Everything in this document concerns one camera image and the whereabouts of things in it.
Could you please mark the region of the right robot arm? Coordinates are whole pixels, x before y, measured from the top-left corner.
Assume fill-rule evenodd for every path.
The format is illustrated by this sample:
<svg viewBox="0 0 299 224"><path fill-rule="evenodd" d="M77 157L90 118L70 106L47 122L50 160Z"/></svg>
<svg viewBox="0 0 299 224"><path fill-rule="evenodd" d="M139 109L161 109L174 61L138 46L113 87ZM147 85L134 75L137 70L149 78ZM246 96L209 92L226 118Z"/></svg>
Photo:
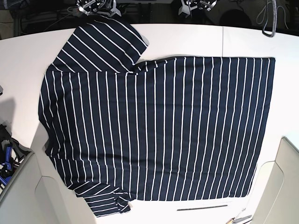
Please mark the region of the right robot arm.
<svg viewBox="0 0 299 224"><path fill-rule="evenodd" d="M121 12L116 7L115 0L77 0L76 5L80 12L86 15L105 15L121 17Z"/></svg>

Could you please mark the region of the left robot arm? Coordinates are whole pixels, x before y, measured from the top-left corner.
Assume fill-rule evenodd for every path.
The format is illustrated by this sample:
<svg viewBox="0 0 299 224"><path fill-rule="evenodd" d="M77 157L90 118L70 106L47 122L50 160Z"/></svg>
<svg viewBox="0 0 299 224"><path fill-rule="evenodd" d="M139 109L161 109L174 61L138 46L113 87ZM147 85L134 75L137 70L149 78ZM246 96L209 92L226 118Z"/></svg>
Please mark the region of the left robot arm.
<svg viewBox="0 0 299 224"><path fill-rule="evenodd" d="M178 15L185 18L192 16L195 9L209 12L217 4L217 0L181 0L180 2L181 7L178 10Z"/></svg>

